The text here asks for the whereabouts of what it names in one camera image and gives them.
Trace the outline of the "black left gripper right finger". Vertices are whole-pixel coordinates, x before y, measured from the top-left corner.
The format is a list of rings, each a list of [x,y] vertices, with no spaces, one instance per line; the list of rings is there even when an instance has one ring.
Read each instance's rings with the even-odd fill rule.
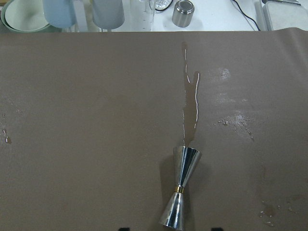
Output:
[[[222,231],[221,227],[212,227],[211,231]]]

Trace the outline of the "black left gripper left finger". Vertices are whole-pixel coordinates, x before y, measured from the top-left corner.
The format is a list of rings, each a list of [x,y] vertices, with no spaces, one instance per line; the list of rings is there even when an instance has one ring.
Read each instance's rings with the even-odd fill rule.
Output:
[[[119,228],[119,231],[130,231],[129,227],[121,227]]]

